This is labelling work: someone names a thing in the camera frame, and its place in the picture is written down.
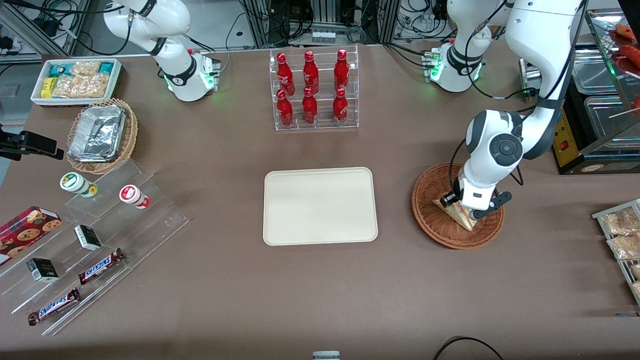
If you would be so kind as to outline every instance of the acrylic bottle rack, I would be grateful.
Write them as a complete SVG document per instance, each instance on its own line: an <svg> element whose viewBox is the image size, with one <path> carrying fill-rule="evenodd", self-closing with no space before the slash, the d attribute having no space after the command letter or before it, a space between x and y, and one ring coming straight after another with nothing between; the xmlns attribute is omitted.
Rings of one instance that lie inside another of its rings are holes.
<svg viewBox="0 0 640 360"><path fill-rule="evenodd" d="M347 107L347 119L343 126L336 126L333 123L333 100L335 99L335 89L333 87L333 68L337 61L339 49L347 51L347 62L349 63L349 84L345 88L345 98L349 103ZM296 131L296 130L340 130L358 127L359 108L358 97L360 91L358 89L358 47L342 46L342 47L313 47L314 59L318 66L320 91L315 95L318 104L318 115L315 125L308 125L304 120L304 112L302 109L302 99L304 98L303 90L305 82L302 69L305 66L305 57L297 49L279 49L272 50L269 54L269 78L271 80L271 100L273 102L273 118L277 131ZM288 97L293 107L293 126L286 128L282 126L280 117L278 116L278 108L276 107L276 92L280 88L278 83L278 62L276 55L284 53L287 56L287 63L293 71L293 83L296 92L293 96Z"/></svg>
<svg viewBox="0 0 640 360"><path fill-rule="evenodd" d="M76 195L69 200L56 211L63 224L54 233L0 268L0 301L12 314L24 319L25 327L30 327L27 322L30 313L77 288L80 302L65 306L31 327L42 335L56 334L189 222L151 177L133 160L104 174L95 182L98 194L88 199ZM120 201L118 193L127 184L140 188L151 198L151 205L137 209ZM93 228L102 243L99 250L89 251L80 246L74 232L78 224ZM126 257L80 285L78 275L117 248ZM50 259L60 278L50 284L35 282L26 265L31 258Z"/></svg>

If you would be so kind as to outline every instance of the table surface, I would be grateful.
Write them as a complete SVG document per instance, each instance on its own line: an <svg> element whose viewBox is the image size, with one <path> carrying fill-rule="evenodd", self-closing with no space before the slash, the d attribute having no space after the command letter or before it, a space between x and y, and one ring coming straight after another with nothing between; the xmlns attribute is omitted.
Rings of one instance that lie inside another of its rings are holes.
<svg viewBox="0 0 640 360"><path fill-rule="evenodd" d="M640 318L614 317L633 299L590 215L638 198L640 177L559 176L549 152L522 163L524 187L500 184L514 198L496 239L445 248L413 217L416 178L449 161L479 111L526 104L447 93L382 46L359 51L360 128L307 134L273 128L268 51L232 53L220 90L194 103L167 91L151 57L121 58L118 97L140 127L134 159L192 221L53 337L0 299L0 358L310 359L335 349L346 360L431 359L467 335L507 359L637 359ZM479 86L496 95L519 86L504 42L486 60ZM34 106L26 129L66 149L77 112ZM267 246L264 176L333 167L371 169L378 238ZM69 170L33 155L11 165L0 222L30 205L62 206L71 195L58 181ZM492 356L452 348L441 359Z"/></svg>

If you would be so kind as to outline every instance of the coca-cola bottle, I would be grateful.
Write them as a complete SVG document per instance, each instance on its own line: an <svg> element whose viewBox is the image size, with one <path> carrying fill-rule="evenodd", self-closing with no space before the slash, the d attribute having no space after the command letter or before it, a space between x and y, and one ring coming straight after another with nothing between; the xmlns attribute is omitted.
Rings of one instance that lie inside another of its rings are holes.
<svg viewBox="0 0 640 360"><path fill-rule="evenodd" d="M347 63L347 51L338 50L338 61L333 68L333 87L338 91L340 87L346 88L349 85L349 64Z"/></svg>
<svg viewBox="0 0 640 360"><path fill-rule="evenodd" d="M313 51L305 51L305 67L302 74L305 77L305 86L309 86L313 94L317 94L320 91L320 79Z"/></svg>
<svg viewBox="0 0 640 360"><path fill-rule="evenodd" d="M287 64L287 57L285 54L279 53L276 59L278 60L278 82L280 83L280 88L287 93L287 96L293 96L296 93L296 86L293 85L293 71Z"/></svg>
<svg viewBox="0 0 640 360"><path fill-rule="evenodd" d="M344 97L344 92L344 88L338 88L333 100L333 124L336 126L343 126L347 122L347 106L349 106L349 103Z"/></svg>
<svg viewBox="0 0 640 360"><path fill-rule="evenodd" d="M289 102L289 100L287 99L287 94L285 94L284 90L282 89L278 89L276 95L278 96L276 107L278 108L278 116L280 117L280 122L284 127L292 127L293 108L291 107L291 102Z"/></svg>
<svg viewBox="0 0 640 360"><path fill-rule="evenodd" d="M305 111L305 122L315 125L318 115L318 103L310 86L305 88L305 98L302 99L302 108Z"/></svg>

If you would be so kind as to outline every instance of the round wicker basket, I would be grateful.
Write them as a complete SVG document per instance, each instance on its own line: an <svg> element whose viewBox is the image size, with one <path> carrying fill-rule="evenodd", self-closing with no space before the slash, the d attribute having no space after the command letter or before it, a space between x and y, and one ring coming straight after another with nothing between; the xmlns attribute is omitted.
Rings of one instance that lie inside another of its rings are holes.
<svg viewBox="0 0 640 360"><path fill-rule="evenodd" d="M457 174L461 167L461 164L454 163L452 173ZM433 204L433 200L441 198L450 190L448 163L431 167L415 182L411 196L413 214L427 235L454 249L481 247L498 235L504 223L504 208L480 219L473 231L468 231Z"/></svg>
<svg viewBox="0 0 640 360"><path fill-rule="evenodd" d="M102 175L102 174L105 174L107 171L111 170L112 168L117 167L126 159L129 159L131 157L131 154L133 153L133 149L136 146L136 136L138 135L138 120L136 119L136 114L133 113L133 111L131 110L131 108L126 102L118 99L109 99L105 101L96 102L95 104L89 105L89 107L95 108L98 106L108 106L108 105L121 106L127 112L127 118L125 119L125 127L124 127L124 130L122 131L122 140L120 141L120 155L115 161L112 161L111 163L81 163L80 161L75 161L69 158L67 153L67 160L69 160L69 163L71 163L71 166L78 171L89 172L95 175ZM78 120L80 119L80 115L82 115L83 111L81 111L80 114L76 116L76 121L74 121L74 124L71 125L71 131L69 132L69 136L67 138L67 147L71 146L71 141L73 140L74 134L76 133Z"/></svg>

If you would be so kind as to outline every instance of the cookie box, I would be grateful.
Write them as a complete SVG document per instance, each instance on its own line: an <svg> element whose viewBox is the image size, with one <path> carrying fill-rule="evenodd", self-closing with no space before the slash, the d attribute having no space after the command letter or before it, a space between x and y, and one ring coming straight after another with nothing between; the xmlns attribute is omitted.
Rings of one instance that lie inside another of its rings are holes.
<svg viewBox="0 0 640 360"><path fill-rule="evenodd" d="M107 84L106 91L104 92L104 96L102 97L83 97L83 98L74 98L74 99L64 99L64 98L46 98L42 97L42 87L46 86L46 79L51 74L51 69L53 65L60 64L61 62L69 62L72 63L74 61L83 60L83 61L99 61L102 63L112 63L113 68L111 68L111 73L109 75L109 82ZM114 58L82 58L82 59L55 59L55 60L47 60L42 65L42 70L40 71L40 75L38 76L38 81L36 81L36 85L33 87L33 92L31 93L31 101L34 104L43 106L43 107L66 107L66 106L80 106L80 105L89 105L95 102L108 100L113 96L113 92L115 91L116 85L118 83L118 77L120 76L120 70L122 69L122 64L114 59Z"/></svg>
<svg viewBox="0 0 640 360"><path fill-rule="evenodd" d="M58 214L31 206L0 226L0 266L61 224Z"/></svg>

